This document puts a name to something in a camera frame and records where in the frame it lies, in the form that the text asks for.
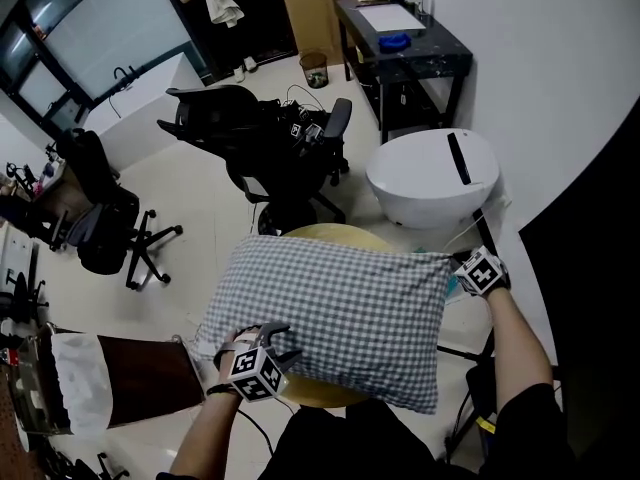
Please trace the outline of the person's left hand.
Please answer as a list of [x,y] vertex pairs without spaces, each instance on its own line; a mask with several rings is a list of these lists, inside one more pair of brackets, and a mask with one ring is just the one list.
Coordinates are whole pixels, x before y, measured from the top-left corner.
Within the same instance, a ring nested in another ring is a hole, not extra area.
[[227,371],[226,360],[232,360],[237,353],[244,353],[255,347],[254,342],[258,338],[260,330],[260,326],[246,327],[234,331],[225,339],[213,360],[219,373]]

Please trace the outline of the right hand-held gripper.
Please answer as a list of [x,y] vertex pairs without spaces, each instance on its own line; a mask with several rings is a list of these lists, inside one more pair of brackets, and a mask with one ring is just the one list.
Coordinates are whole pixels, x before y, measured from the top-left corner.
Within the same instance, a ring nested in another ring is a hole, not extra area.
[[483,296],[503,279],[503,262],[481,246],[454,272],[454,276],[467,293]]

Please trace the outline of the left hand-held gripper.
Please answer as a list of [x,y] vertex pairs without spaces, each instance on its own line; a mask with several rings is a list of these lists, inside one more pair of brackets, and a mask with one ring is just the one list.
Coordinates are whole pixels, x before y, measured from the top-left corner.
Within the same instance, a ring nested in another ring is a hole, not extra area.
[[274,334],[287,332],[284,322],[264,323],[259,330],[255,347],[237,353],[227,380],[247,402],[256,402],[280,395],[288,385],[284,372],[302,359],[302,350],[291,350],[278,355],[271,343]]

